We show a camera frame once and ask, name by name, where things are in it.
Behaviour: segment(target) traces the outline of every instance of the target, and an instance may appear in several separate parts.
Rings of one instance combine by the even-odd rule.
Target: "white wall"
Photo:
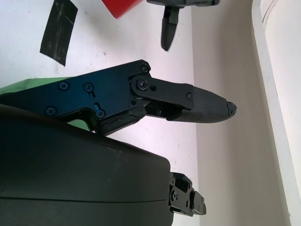
[[[276,173],[280,189],[285,219],[292,226],[301,224],[301,202],[293,168],[288,135],[285,129],[284,116],[280,107],[276,79],[270,60],[264,28],[269,14],[277,4],[274,0],[270,8],[264,8],[263,2],[268,0],[254,0],[252,7],[253,46],[256,65],[258,66],[259,82],[264,100],[264,109],[268,122],[271,144],[276,164]]]
[[[270,13],[266,38],[278,98],[301,196],[301,2],[279,0]]]
[[[195,84],[238,106],[230,120],[197,125],[202,226],[289,225],[283,207],[252,41],[252,0],[192,9]]]

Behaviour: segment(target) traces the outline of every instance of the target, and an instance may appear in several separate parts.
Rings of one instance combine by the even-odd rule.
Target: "red object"
[[[118,18],[142,2],[142,0],[103,0],[103,2],[112,15]]]

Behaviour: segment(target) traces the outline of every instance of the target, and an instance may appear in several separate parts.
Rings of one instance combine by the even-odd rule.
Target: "bolt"
[[[176,192],[176,191],[173,191],[173,192],[171,193],[171,200],[172,200],[172,201],[175,201],[176,198],[177,198],[177,192]]]
[[[146,65],[141,65],[140,69],[141,69],[141,71],[144,72],[144,73],[149,71],[149,68],[148,68],[148,66],[146,66]]]
[[[69,88],[69,84],[66,81],[62,81],[59,86],[62,90],[66,90]]]
[[[96,117],[99,118],[99,119],[103,119],[105,117],[104,110],[98,110],[98,111],[96,111]]]
[[[139,80],[137,81],[137,87],[138,87],[138,89],[140,89],[140,90],[146,90],[146,89],[147,89],[147,81],[146,81],[146,80],[139,79]]]
[[[187,98],[188,98],[189,100],[192,100],[192,93],[188,93],[188,94],[187,94]]]
[[[90,82],[84,84],[84,90],[86,92],[92,92],[94,89],[93,85]]]
[[[49,106],[45,109],[47,116],[55,116],[57,113],[57,109],[55,107]]]

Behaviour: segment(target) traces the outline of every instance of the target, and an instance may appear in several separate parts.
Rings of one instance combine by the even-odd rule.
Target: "black tape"
[[[77,11],[71,1],[55,0],[41,43],[40,53],[64,66]]]

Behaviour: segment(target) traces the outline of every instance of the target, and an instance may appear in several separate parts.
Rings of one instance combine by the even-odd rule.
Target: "green object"
[[[46,85],[46,84],[49,84],[52,82],[61,81],[64,79],[66,79],[66,78],[26,79],[26,80],[14,83],[12,85],[0,88],[0,95],[6,94],[6,93],[15,93],[15,92],[19,92],[22,90]],[[78,128],[81,128],[81,129],[89,130],[87,124],[83,120],[74,120],[74,121],[69,122],[68,124],[78,127]]]

